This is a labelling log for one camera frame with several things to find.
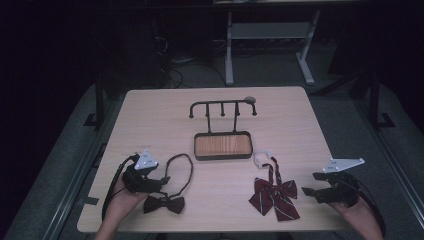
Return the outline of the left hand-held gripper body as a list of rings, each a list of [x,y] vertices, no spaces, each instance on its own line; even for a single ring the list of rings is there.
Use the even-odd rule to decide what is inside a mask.
[[[148,175],[156,170],[159,163],[145,149],[131,157],[133,164],[128,166],[122,176],[125,187],[131,193],[153,193],[160,191],[160,181],[149,179]]]

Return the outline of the person's left hand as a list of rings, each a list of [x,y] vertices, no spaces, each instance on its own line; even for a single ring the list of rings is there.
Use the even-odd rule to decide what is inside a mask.
[[[131,193],[123,184],[116,185],[112,200],[107,209],[107,216],[113,219],[125,219],[143,200],[147,193]]]

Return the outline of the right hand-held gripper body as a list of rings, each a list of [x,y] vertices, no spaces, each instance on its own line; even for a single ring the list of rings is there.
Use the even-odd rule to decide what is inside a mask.
[[[364,164],[365,160],[358,159],[334,159],[322,169],[326,181],[330,184],[329,192],[324,199],[325,203],[342,203],[351,207],[358,202],[359,186],[356,178],[347,173],[348,169]]]

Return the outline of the person's right hand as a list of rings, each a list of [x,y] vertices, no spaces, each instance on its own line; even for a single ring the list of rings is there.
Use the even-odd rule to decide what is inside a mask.
[[[346,207],[342,203],[329,203],[329,206],[339,213],[342,218],[356,230],[373,223],[371,209],[363,201],[358,201],[352,207]]]

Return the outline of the grey metal rail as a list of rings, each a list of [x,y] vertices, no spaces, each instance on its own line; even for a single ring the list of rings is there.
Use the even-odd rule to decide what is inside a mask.
[[[382,100],[377,123],[369,112],[371,104],[355,101],[413,215],[424,229],[424,135],[403,111],[397,98]]]
[[[78,205],[77,201],[90,197],[88,192],[122,103],[122,97],[104,100],[104,121],[98,130],[84,125],[87,116],[95,112],[95,100],[87,99],[78,103],[47,162],[45,177],[49,184],[48,195],[56,196],[58,200],[41,240],[59,240],[65,232],[77,230],[82,208],[88,205]]]

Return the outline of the red striped bow tie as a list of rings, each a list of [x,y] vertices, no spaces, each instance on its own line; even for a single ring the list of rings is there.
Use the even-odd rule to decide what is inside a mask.
[[[292,202],[298,197],[296,182],[282,181],[278,161],[267,151],[256,152],[254,162],[259,168],[268,168],[268,179],[255,178],[254,194],[249,203],[262,216],[274,209],[279,222],[299,219],[300,215]]]

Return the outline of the dark brown bow tie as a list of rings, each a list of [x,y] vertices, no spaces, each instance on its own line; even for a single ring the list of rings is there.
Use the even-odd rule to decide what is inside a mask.
[[[186,157],[189,164],[190,164],[190,174],[188,177],[187,182],[185,183],[185,185],[175,194],[169,195],[166,192],[166,196],[162,196],[161,197],[154,197],[149,195],[144,202],[143,205],[143,212],[145,214],[154,212],[160,208],[165,207],[166,209],[168,209],[169,211],[171,211],[172,213],[175,214],[180,214],[184,207],[185,207],[185,199],[182,196],[182,193],[184,192],[184,190],[188,187],[188,185],[190,184],[191,180],[192,180],[192,176],[193,176],[193,171],[194,171],[194,164],[193,161],[191,160],[190,156],[186,153],[180,153],[177,154],[173,157],[171,157],[167,163],[166,163],[166,168],[165,168],[165,175],[164,177],[170,177],[168,174],[168,170],[169,167],[171,165],[171,163],[181,157]]]

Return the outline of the black metal stand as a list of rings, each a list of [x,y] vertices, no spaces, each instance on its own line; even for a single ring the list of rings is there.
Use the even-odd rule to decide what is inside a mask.
[[[371,70],[369,80],[368,118],[375,129],[391,128],[394,123],[387,113],[379,112],[380,81],[375,70]]]
[[[84,125],[92,126],[98,130],[104,121],[104,92],[102,77],[98,75],[95,82],[95,112],[87,116]]]

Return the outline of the black rack with wooden tray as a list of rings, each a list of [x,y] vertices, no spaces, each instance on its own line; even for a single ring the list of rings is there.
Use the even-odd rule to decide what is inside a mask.
[[[253,96],[233,100],[197,101],[191,104],[189,117],[191,119],[194,118],[194,109],[197,106],[204,106],[204,116],[207,121],[207,131],[194,135],[194,155],[198,161],[249,159],[252,156],[253,143],[251,133],[237,130],[238,117],[241,115],[241,104],[249,105],[252,108],[252,115],[257,115],[256,99]],[[213,105],[219,106],[221,117],[226,116],[226,105],[233,106],[233,127],[231,131],[212,131],[211,107]]]

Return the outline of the white metal desk frame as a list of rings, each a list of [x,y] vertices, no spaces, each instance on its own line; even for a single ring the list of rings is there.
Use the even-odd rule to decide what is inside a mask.
[[[314,85],[315,81],[307,63],[307,55],[312,43],[321,10],[324,7],[348,6],[361,3],[363,0],[213,0],[214,7],[227,7],[226,26],[226,54],[225,54],[225,84],[234,84],[233,49],[234,40],[275,40],[275,39],[302,39],[303,48],[295,54],[297,63],[307,85]],[[312,16],[308,21],[287,20],[281,22],[253,22],[241,23],[234,20],[234,13],[241,8],[278,8],[306,9],[312,8]]]

